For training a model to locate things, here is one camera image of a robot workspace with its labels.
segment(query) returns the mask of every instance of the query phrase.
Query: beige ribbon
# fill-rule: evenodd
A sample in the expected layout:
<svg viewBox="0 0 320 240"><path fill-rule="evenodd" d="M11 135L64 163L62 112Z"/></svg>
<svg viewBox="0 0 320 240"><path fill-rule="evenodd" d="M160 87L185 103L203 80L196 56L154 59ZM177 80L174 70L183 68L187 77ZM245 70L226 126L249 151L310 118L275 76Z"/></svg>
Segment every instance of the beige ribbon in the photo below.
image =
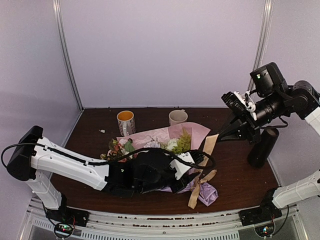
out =
<svg viewBox="0 0 320 240"><path fill-rule="evenodd" d="M212 154L212 152L214 151L216 142L217 142L217 138L218 138L219 134L213 135L213 136L207 136L205 138L205 142L204 142L204 147L203 147L203 151L209 155ZM209 158L207 158L206 156L204 157L204 160L199 164L200 166L206 166L208 163ZM189 203L188 206L192 209L194 209L197 205L197 200L198 200L198 196L200 193L200 184L206 183L208 181L210 181L217 173L217 170L214 169L211 172L209 172L205 177L200 179L201 173L202 173L202 169L198 169L197 171L195 171L195 173L200 173L198 176L195 177L194 179L194 186L191 188L191 196L189 199Z"/></svg>

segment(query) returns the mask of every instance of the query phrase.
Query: mug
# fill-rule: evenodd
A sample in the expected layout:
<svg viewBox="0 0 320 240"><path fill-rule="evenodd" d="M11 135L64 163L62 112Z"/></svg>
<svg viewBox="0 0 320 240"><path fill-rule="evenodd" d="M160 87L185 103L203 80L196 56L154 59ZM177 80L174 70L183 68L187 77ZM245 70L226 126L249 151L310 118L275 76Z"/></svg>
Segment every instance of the mug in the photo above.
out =
<svg viewBox="0 0 320 240"><path fill-rule="evenodd" d="M120 134L123 137L136 133L135 115L132 111L121 111L116 116Z"/></svg>
<svg viewBox="0 0 320 240"><path fill-rule="evenodd" d="M185 123L187 121L187 119L188 119L188 114L183 109L182 110L173 110L169 113L170 126Z"/></svg>

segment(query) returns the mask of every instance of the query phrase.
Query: white wall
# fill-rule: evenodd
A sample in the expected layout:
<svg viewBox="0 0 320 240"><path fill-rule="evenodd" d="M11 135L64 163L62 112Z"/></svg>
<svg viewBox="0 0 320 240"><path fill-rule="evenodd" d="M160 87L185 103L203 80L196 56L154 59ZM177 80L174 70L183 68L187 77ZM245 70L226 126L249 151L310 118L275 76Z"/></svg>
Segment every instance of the white wall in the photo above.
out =
<svg viewBox="0 0 320 240"><path fill-rule="evenodd" d="M225 107L245 91L263 0L64 0L85 107Z"/></svg>
<svg viewBox="0 0 320 240"><path fill-rule="evenodd" d="M61 144L78 116L52 0L0 1L0 151L40 125ZM10 154L5 155L8 162ZM18 237L31 190L0 166L0 239Z"/></svg>
<svg viewBox="0 0 320 240"><path fill-rule="evenodd" d="M320 91L320 1L276 0L263 64L275 62L289 84L310 82ZM320 138L293 114L289 127L280 129L270 155L280 182L291 184L320 169ZM320 199L298 204L311 240L319 239Z"/></svg>

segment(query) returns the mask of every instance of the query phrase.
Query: yellow mug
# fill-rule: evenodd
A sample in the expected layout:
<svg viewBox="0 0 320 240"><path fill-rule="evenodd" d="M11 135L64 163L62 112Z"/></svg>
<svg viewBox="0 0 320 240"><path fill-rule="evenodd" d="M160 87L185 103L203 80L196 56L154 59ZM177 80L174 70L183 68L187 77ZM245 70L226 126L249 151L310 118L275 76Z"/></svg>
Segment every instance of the yellow mug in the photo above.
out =
<svg viewBox="0 0 320 240"><path fill-rule="evenodd" d="M132 111L121 111L116 116L120 134L123 137L136 133L135 115Z"/></svg>

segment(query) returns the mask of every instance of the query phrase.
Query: black cable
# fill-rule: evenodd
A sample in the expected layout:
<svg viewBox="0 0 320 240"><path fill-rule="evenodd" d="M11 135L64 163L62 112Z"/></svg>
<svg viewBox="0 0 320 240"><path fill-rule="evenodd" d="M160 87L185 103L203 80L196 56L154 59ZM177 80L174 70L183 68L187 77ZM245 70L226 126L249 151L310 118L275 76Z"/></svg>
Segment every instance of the black cable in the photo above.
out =
<svg viewBox="0 0 320 240"><path fill-rule="evenodd" d="M288 219L288 216L289 216L289 205L287 205L286 207L287 207L287 212L286 212L285 219L284 219L281 227L279 227L279 229L278 229L275 233L273 233L272 236L274 236L274 235L276 235L277 233L280 232L280 230L284 227L284 225L285 225L285 223L286 223L286 221L287 221L287 219Z"/></svg>
<svg viewBox="0 0 320 240"><path fill-rule="evenodd" d="M244 97L245 97L245 106L249 107L249 95L246 93Z"/></svg>
<svg viewBox="0 0 320 240"><path fill-rule="evenodd" d="M255 93L257 93L257 92L258 92L257 89L252 90L252 91L249 93L249 95L255 94Z"/></svg>
<svg viewBox="0 0 320 240"><path fill-rule="evenodd" d="M11 148L14 148L14 147L19 147L19 146L27 146L27 145L34 145L34 146L40 146L40 147L45 147L45 145L43 144L40 144L40 143L17 143L17 144L13 144L13 145L10 145L10 146L7 146L1 153L1 163L2 165L7 168L7 165L5 164L4 162L4 154L7 150L11 149Z"/></svg>
<svg viewBox="0 0 320 240"><path fill-rule="evenodd" d="M3 156L5 154L5 152L11 148L14 148L14 147L19 147L19 146L27 146L27 145L34 145L34 146L40 146L42 148L45 148L46 146L43 145L43 144L40 144L40 143L17 143L17 144L13 144L13 145L10 145L10 146L7 146L1 153L1 162L3 164L3 166L5 168L7 168L7 165L5 164L4 162L4 159L3 159ZM70 159L73 159L73 160L76 160L80 163L83 163L83 164L88 164L88 165L91 165L91 166L104 166L104 165L110 165L110 164L113 164L115 162L118 162L122 159L126 159L134 154L137 154L137 153L140 153L140 152L144 152L144 151L150 151L150 150L154 150L154 151L161 151L165 154L168 154L169 156L171 156L173 159L176 159L178 162L188 166L188 167L191 167L191 168L195 168L195 169L202 169L202 170L211 170L215 167L215 160L212 156L206 154L205 152L202 152L203 155L205 155L206 157L208 157L210 159L210 161L212 162L212 165L210 166L200 166L198 164L194 164L194 163L191 163L191 162L186 162L186 161L183 161L180 157L178 157L177 155L175 155L173 152L171 151L168 151L166 149L162 149L162 148L156 148L156 147L146 147L146 148L140 148L140 149L137 149L137 150L134 150L124 156L121 156L121 157L118 157L118 158L115 158L113 159L112 161L102 161L102 162L87 162L86 160L83 160L81 158L78 158L76 156L73 156L71 154L68 154L68 153L65 153L63 151L60 151L58 149L55 149L55 148L52 148L52 147L48 147L47 148L48 150L54 152L54 153L57 153L57 154L60 154L60 155L63 155L65 157L68 157Z"/></svg>
<svg viewBox="0 0 320 240"><path fill-rule="evenodd" d="M166 149L162 149L162 148L156 148L156 147L146 147L146 148L140 148L140 149L137 149L137 150L134 150L126 155L123 155L121 157L118 157L118 158L114 158L112 161L101 161L101 162L87 162L81 158L78 158L76 156L73 156L73 155L70 155L68 153L65 153L63 151L60 151L60 150L57 150L55 148L51 148L51 147L48 147L48 150L52 151L52 152L55 152L57 154L60 154L60 155L63 155L65 157L68 157L68 158L71 158L73 160L76 160L80 163L83 163L83 164L88 164L88 165L91 165L91 166L104 166L104 165L111 165L113 163L116 163L122 159L126 159L134 154L137 154L137 153L140 153L140 152L144 152L144 151L150 151L150 150L153 150L153 151L161 151L165 154L168 154L170 155L172 158L178 160L178 162L186 165L186 166L189 166L191 168L195 168L195 169L203 169L203 170L207 170L207 169L213 169L215 167L215 160L212 156L206 154L205 152L202 152L203 155L205 155L206 157L208 157L210 159L210 161L212 162L212 165L210 166L200 166L198 164L194 164L194 163L191 163L191 162L186 162L186 161L183 161L180 157L178 157L177 155L175 155L173 152L171 151L168 151Z"/></svg>
<svg viewBox="0 0 320 240"><path fill-rule="evenodd" d="M284 125L274 125L274 126L268 125L268 126L261 126L260 128L261 129L283 129L288 127L289 124L287 121L283 120L281 116L279 116L279 119L284 123Z"/></svg>

